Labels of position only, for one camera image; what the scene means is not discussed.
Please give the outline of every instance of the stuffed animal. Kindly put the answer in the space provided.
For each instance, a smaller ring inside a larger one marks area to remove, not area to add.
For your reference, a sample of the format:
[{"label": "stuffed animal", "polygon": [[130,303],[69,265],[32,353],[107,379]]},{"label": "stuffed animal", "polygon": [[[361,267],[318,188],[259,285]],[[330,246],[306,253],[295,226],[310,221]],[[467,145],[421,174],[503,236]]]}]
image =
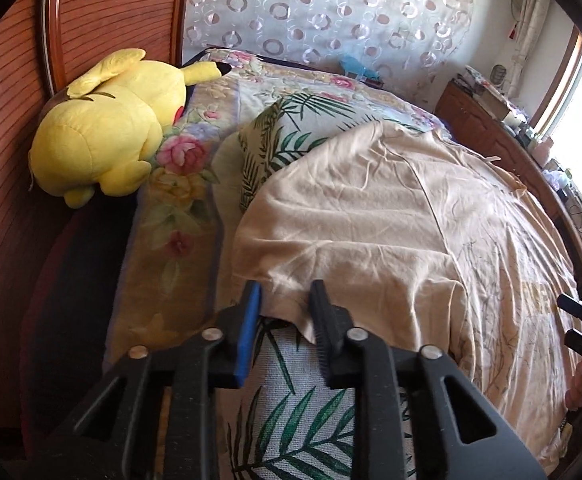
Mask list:
[{"label": "stuffed animal", "polygon": [[140,48],[109,54],[42,111],[29,167],[39,186],[69,207],[84,206],[95,184],[110,196],[137,190],[151,173],[147,160],[163,130],[182,113],[186,85],[231,69],[210,61],[178,69],[142,61],[145,54]]}]

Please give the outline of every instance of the leaf print pillow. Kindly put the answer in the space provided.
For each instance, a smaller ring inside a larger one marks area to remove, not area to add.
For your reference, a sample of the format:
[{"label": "leaf print pillow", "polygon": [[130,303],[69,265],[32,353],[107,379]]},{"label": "leaf print pillow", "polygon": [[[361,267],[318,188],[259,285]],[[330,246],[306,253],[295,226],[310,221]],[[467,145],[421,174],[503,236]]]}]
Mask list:
[{"label": "leaf print pillow", "polygon": [[242,211],[276,171],[337,134],[382,119],[369,108],[334,97],[306,92],[284,96],[240,132],[244,150]]}]

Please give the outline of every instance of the wooden cabinet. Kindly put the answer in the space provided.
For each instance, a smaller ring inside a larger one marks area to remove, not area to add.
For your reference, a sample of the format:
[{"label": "wooden cabinet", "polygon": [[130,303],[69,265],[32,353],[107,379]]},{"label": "wooden cabinet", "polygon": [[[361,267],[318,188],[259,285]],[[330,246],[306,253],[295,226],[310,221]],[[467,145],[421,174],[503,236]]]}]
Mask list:
[{"label": "wooden cabinet", "polygon": [[573,261],[575,277],[582,277],[582,238],[564,204],[542,176],[542,169],[529,153],[496,120],[459,86],[450,82],[436,107],[436,115],[455,140],[483,156],[498,156],[494,162],[513,173],[542,204],[564,240]]}]

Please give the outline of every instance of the beige cloth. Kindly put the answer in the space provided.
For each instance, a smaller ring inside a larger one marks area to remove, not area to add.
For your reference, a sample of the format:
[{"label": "beige cloth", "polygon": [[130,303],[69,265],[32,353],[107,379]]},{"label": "beige cloth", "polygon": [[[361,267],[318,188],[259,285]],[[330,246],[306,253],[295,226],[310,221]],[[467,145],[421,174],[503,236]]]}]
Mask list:
[{"label": "beige cloth", "polygon": [[312,340],[306,298],[333,303],[392,346],[435,344],[515,428],[547,470],[558,460],[578,324],[554,225],[511,174],[437,132],[390,122],[328,140],[262,187],[238,227],[234,293],[264,286],[266,316]]}]

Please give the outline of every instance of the metal screw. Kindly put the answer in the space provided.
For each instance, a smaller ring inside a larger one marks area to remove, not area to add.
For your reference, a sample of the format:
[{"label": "metal screw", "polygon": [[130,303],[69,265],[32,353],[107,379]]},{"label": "metal screw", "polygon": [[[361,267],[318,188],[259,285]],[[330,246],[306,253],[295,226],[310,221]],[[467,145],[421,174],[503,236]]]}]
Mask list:
[{"label": "metal screw", "polygon": [[423,357],[431,360],[439,359],[444,354],[437,346],[434,345],[423,346],[420,350],[420,353]]},{"label": "metal screw", "polygon": [[144,345],[131,346],[129,357],[131,359],[144,359],[149,354],[149,349]]},{"label": "metal screw", "polygon": [[346,336],[351,339],[352,341],[364,341],[367,337],[369,337],[369,333],[364,330],[363,328],[350,328],[346,332]]},{"label": "metal screw", "polygon": [[211,327],[202,331],[202,337],[207,341],[217,341],[221,339],[224,334],[219,328]]}]

